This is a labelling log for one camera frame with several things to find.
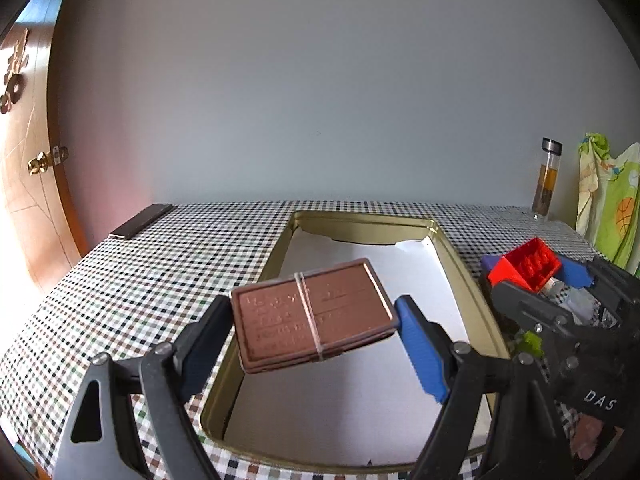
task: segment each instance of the cloth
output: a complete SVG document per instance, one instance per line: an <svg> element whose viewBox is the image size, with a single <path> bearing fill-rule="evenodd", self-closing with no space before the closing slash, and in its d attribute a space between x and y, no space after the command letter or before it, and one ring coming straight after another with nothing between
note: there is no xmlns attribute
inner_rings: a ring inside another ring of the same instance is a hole
<svg viewBox="0 0 640 480"><path fill-rule="evenodd" d="M640 250L632 256L638 230L640 144L618 158L602 134L588 133L578 148L580 183L575 230L617 266L635 272Z"/></svg>

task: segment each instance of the phone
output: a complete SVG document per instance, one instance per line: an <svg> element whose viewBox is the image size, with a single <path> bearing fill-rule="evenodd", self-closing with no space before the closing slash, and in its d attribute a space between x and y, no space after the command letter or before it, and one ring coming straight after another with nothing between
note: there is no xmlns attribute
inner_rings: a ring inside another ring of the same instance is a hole
<svg viewBox="0 0 640 480"><path fill-rule="evenodd" d="M138 234L142 229L158 220L174 208L173 204L152 204L145 207L133 218L130 218L120 227L109 233L109 238L118 240L129 240Z"/></svg>

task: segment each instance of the checkered tablecloth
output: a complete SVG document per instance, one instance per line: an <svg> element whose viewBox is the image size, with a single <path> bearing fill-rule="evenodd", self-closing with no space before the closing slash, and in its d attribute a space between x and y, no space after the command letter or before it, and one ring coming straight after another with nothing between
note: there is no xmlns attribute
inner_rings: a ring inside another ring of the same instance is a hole
<svg viewBox="0 0 640 480"><path fill-rule="evenodd" d="M297 210L433 218L475 278L482 254L505 253L534 236L573 258L594 255L567 225L535 222L522 208L302 201L178 206L132 240L107 239L84 257L47 296L0 362L0 408L49 473L66 412L90 358L102 351L115 360L136 357L160 341L175 339L215 295L258 278ZM203 393L193 397L186 409L224 480L342 480L251 464L215 446L197 426L197 416L219 365L220 360ZM168 478L144 399L134 396L133 401L150 470L156 478ZM564 406L559 409L570 429L577 414ZM478 465L479 457L465 460L460 478L472 478ZM383 476L402 479L406 473Z"/></svg>

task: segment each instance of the white paper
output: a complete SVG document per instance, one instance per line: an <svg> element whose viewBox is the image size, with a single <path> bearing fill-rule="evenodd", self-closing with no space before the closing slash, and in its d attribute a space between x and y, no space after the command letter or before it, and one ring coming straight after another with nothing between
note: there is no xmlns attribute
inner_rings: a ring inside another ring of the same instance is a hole
<svg viewBox="0 0 640 480"><path fill-rule="evenodd" d="M394 246L335 242L297 230L281 276L356 258L370 260L389 298L410 294L453 341L468 341L456 300L430 239ZM441 406L426 394L399 336L321 363L247 374L225 433L232 446L327 465L414 462ZM483 399L470 448L491 424Z"/></svg>

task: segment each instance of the basketball print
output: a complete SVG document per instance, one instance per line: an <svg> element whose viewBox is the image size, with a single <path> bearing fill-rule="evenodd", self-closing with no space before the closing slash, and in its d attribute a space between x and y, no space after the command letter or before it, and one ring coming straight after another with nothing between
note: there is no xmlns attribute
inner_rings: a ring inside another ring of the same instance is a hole
<svg viewBox="0 0 640 480"><path fill-rule="evenodd" d="M631 217L634 213L634 199L630 196L623 198L616 209L616 228L620 239L624 238L631 225Z"/></svg>

